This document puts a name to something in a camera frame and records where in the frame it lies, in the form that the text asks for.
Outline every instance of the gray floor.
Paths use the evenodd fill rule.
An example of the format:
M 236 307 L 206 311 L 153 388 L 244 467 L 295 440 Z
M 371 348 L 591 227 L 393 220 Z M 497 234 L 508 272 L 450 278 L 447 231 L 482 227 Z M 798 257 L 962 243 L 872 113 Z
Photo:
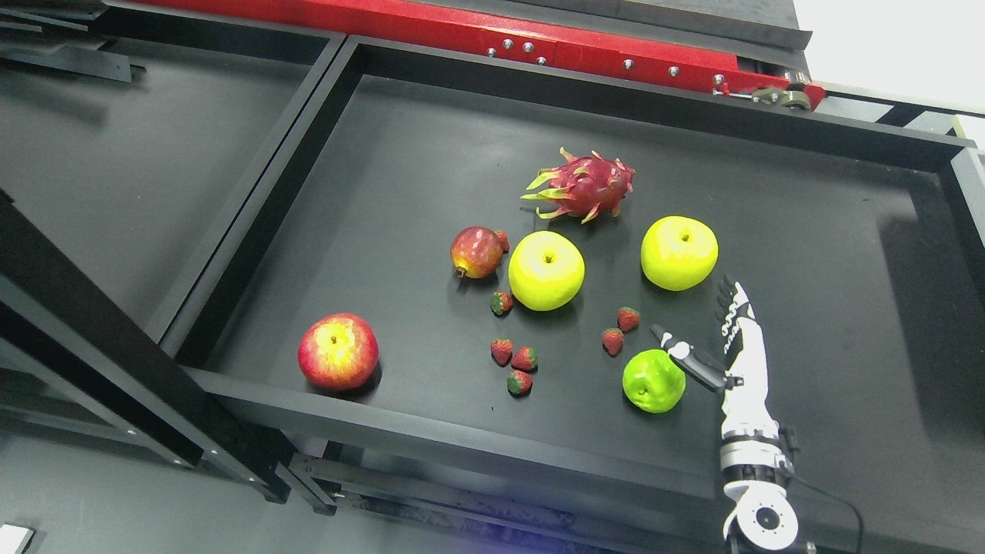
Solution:
M 29 554 L 505 554 L 357 510 L 333 518 L 300 498 L 102 452 L 0 433 L 0 523 L 37 530 Z

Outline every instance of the dragon fruit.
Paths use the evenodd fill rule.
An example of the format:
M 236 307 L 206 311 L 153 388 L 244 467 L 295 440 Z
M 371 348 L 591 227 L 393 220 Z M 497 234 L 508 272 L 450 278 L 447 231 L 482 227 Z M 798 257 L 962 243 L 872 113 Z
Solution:
M 585 224 L 602 212 L 611 212 L 613 217 L 618 217 L 619 203 L 632 192 L 632 177 L 636 172 L 619 158 L 606 160 L 594 150 L 590 157 L 575 158 L 561 147 L 560 154 L 567 163 L 537 172 L 537 178 L 527 190 L 533 190 L 545 182 L 548 187 L 520 198 L 554 202 L 559 206 L 557 210 L 547 213 L 541 213 L 541 209 L 537 208 L 537 215 L 542 219 L 569 214 L 584 216 L 581 223 Z

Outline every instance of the robotic arm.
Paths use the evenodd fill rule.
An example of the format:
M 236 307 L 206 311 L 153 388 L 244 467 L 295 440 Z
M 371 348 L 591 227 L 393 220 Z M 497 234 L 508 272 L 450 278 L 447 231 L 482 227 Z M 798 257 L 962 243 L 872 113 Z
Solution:
M 786 498 L 784 470 L 793 464 L 781 447 L 779 425 L 766 410 L 762 330 L 742 285 L 727 281 L 721 292 L 728 369 L 659 325 L 650 330 L 682 370 L 709 390 L 724 392 L 721 469 L 725 495 L 736 503 L 722 528 L 726 551 L 813 554 L 813 543 L 797 541 L 797 515 Z

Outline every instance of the red metal beam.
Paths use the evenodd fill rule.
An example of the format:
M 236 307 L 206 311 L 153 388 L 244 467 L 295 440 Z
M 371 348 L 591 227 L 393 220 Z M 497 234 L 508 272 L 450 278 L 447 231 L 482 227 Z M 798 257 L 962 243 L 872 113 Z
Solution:
M 708 94 L 786 89 L 790 84 L 780 77 L 742 71 L 738 58 L 724 52 L 407 0 L 137 1 L 482 55 L 492 49 L 505 59 L 537 63 L 543 58 L 552 67 Z M 512 47 L 504 46 L 507 40 Z M 804 92 L 812 107 L 824 98 L 817 85 L 808 85 Z

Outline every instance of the strawberry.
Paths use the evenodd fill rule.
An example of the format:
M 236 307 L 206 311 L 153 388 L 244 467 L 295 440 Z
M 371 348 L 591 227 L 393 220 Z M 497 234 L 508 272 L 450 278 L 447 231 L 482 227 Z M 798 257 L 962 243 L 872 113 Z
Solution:
M 513 297 L 506 291 L 496 291 L 492 293 L 490 300 L 490 310 L 496 315 L 506 315 L 513 309 Z
M 619 329 L 623 333 L 630 332 L 639 325 L 639 312 L 623 306 L 619 308 Z
M 490 345 L 492 358 L 497 364 L 506 367 L 510 357 L 513 356 L 513 343 L 508 338 L 497 338 Z
M 536 372 L 537 351 L 529 346 L 520 347 L 516 351 L 516 355 L 513 356 L 513 362 L 510 365 L 513 366 L 514 370 L 520 370 L 521 372 Z
M 534 378 L 519 371 L 513 370 L 506 378 L 506 390 L 513 396 L 523 396 L 530 392 L 530 387 L 534 385 Z
M 623 332 L 616 329 L 606 329 L 602 333 L 602 346 L 610 356 L 616 356 L 623 349 Z
M 506 231 L 496 229 L 495 237 L 499 239 L 499 247 L 502 248 L 502 253 L 509 252 L 509 239 L 506 237 Z

